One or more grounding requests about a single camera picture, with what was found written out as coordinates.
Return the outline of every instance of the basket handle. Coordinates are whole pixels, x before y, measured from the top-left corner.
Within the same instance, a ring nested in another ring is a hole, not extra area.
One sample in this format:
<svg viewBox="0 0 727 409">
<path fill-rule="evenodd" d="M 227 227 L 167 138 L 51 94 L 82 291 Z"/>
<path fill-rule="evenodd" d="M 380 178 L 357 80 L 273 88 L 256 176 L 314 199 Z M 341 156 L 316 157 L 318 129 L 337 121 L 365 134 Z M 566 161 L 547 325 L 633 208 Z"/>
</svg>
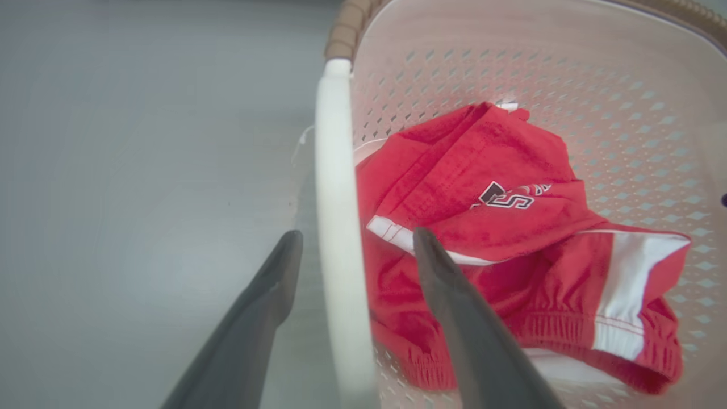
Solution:
<svg viewBox="0 0 727 409">
<path fill-rule="evenodd" d="M 326 61 L 345 58 L 353 62 L 361 38 L 376 15 L 397 0 L 345 0 L 331 28 Z M 727 55 L 727 20 L 693 0 L 602 0 L 629 7 L 677 24 L 704 37 Z"/>
</svg>

